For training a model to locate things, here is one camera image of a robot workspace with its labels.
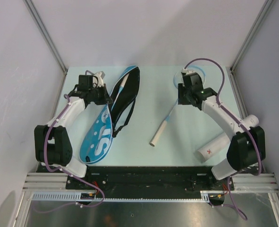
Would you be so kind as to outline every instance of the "white wall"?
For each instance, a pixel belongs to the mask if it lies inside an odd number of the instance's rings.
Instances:
[[[276,1],[259,33],[236,70],[237,80],[250,114],[265,129],[266,168],[279,183],[279,1]]]
[[[69,66],[230,66],[265,0],[34,0]]]
[[[22,0],[0,0],[0,227],[34,168],[34,128],[52,114],[63,74]]]

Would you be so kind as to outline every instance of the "gray floor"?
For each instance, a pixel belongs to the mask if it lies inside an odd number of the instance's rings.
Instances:
[[[248,216],[242,220],[233,209],[211,208],[207,203],[105,202],[96,208],[70,205],[48,214],[30,209],[27,227],[276,227],[267,194],[234,194]],[[33,201],[37,210],[50,210],[65,202]]]

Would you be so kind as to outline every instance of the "robotic arm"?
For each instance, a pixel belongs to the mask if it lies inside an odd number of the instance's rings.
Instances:
[[[106,84],[103,83],[104,72],[94,75],[79,75],[78,84],[68,94],[69,103],[60,114],[46,125],[38,125],[34,130],[35,157],[44,163],[44,145],[47,131],[52,127],[47,144],[47,159],[55,167],[66,169],[71,174],[84,177],[86,165],[78,160],[78,151],[73,151],[67,129],[73,124],[77,116],[94,102],[96,105],[113,103]]]
[[[250,122],[244,122],[236,117],[222,103],[218,104],[217,93],[212,88],[203,88],[200,76],[193,70],[182,71],[183,83],[178,84],[178,104],[193,105],[208,114],[224,130],[231,141],[227,158],[212,168],[212,174],[217,180],[226,178],[244,168],[265,159],[265,135],[260,127],[252,127]]]

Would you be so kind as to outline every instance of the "black strap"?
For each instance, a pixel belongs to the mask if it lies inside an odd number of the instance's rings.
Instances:
[[[115,130],[115,129],[113,130],[113,133],[112,133],[112,137],[113,137],[113,138],[115,138],[115,137],[117,136],[117,134],[120,132],[120,130],[122,130],[123,127],[125,127],[126,125],[128,125],[129,120],[130,120],[130,118],[131,118],[131,116],[132,116],[132,113],[133,113],[133,110],[134,110],[135,100],[136,100],[136,99],[134,99],[134,101],[133,101],[132,107],[131,107],[131,109],[130,109],[130,112],[129,112],[127,118],[126,118],[126,121],[125,121],[124,125],[119,126],[119,128],[118,128],[117,130]]]

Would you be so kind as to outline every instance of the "light blue table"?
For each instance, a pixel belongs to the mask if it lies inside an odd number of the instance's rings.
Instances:
[[[216,66],[200,66],[206,73],[204,87],[218,91],[222,75]],[[78,75],[86,70],[104,71],[104,83],[108,92],[120,77],[124,67],[70,67],[59,100],[57,114],[66,104],[63,95],[68,94],[78,83]],[[149,141],[159,124],[168,114],[177,99],[178,91],[173,85],[173,76],[182,66],[139,66],[140,88],[136,105],[129,122],[114,139],[109,154],[99,166],[212,166],[226,157],[227,148],[205,163],[194,156],[194,152],[222,133],[213,119],[193,106],[178,105],[161,135],[156,147]],[[225,86],[221,100],[239,116],[225,67]],[[91,104],[68,129],[73,150],[79,151],[85,134],[98,116],[102,106]]]

